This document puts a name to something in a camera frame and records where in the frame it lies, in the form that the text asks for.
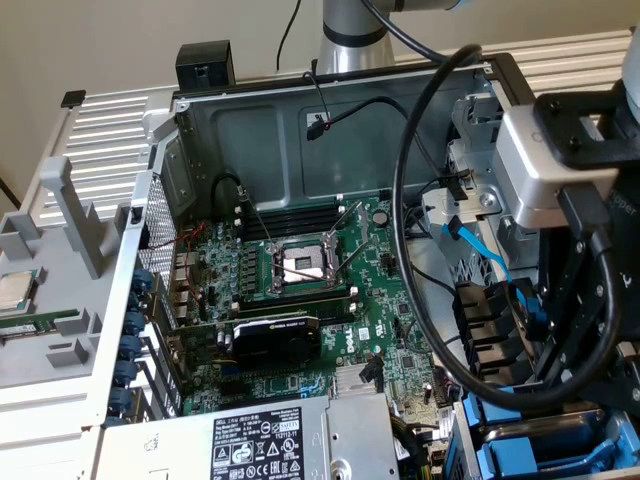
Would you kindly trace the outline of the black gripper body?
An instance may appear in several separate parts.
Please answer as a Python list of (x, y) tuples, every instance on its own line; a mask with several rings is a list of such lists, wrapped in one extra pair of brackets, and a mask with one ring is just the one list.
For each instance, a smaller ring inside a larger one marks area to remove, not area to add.
[(616, 265), (623, 285), (619, 305), (622, 341), (639, 341), (639, 170), (622, 170), (608, 207), (613, 222)]

